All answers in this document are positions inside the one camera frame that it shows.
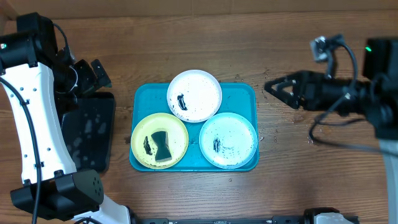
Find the dark green sponge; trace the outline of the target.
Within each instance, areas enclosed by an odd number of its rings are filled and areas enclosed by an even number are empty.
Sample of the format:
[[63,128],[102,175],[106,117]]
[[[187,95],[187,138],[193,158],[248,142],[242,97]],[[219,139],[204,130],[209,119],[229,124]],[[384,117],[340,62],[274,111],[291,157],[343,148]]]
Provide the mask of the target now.
[[157,146],[157,152],[155,154],[156,162],[164,162],[169,161],[172,158],[172,155],[168,146],[168,135],[165,131],[157,131],[151,135],[152,140]]

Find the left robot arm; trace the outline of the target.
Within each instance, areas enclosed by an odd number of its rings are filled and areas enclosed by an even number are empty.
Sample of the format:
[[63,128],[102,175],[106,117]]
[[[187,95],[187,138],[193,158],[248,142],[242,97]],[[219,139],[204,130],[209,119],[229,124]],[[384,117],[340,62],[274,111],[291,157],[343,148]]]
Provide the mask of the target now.
[[19,16],[17,30],[1,37],[1,84],[12,107],[22,156],[22,187],[15,207],[32,222],[135,223],[134,212],[105,195],[99,173],[78,170],[63,138],[63,115],[78,100],[95,100],[111,80],[98,60],[76,61],[59,49],[60,26],[36,12]]

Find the white round plate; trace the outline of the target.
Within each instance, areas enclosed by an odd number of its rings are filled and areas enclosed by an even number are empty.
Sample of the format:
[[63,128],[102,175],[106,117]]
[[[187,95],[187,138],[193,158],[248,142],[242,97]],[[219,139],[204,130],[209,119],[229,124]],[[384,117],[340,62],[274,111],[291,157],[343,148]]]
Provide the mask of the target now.
[[187,70],[178,74],[167,89],[171,112],[189,123],[200,123],[217,113],[223,99],[218,80],[203,70]]

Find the yellow-green round plate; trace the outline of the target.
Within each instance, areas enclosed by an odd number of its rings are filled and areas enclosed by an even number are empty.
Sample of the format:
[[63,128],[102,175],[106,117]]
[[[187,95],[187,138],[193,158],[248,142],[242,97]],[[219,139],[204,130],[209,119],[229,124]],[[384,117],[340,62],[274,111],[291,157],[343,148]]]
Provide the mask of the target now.
[[[171,160],[156,162],[157,146],[151,135],[165,131],[168,135],[168,146]],[[167,169],[178,163],[188,148],[189,135],[185,125],[176,116],[168,113],[155,113],[146,116],[134,128],[131,136],[131,151],[137,161],[146,168]]]

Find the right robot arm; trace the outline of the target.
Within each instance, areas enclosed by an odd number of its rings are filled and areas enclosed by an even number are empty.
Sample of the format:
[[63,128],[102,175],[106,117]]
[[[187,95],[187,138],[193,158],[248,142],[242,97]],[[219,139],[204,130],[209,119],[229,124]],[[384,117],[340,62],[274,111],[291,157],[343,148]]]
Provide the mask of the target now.
[[[325,73],[302,70],[264,84],[264,90],[293,109],[317,111],[319,115],[308,132],[317,143],[343,149],[382,154],[386,167],[388,221],[397,223],[397,39],[370,38],[365,46],[363,75],[358,80],[357,59],[341,34],[320,36],[310,43],[314,60],[328,64]],[[335,50],[344,48],[353,64],[353,78],[336,79]],[[356,113],[374,127],[379,147],[324,141],[313,135],[326,117]]]

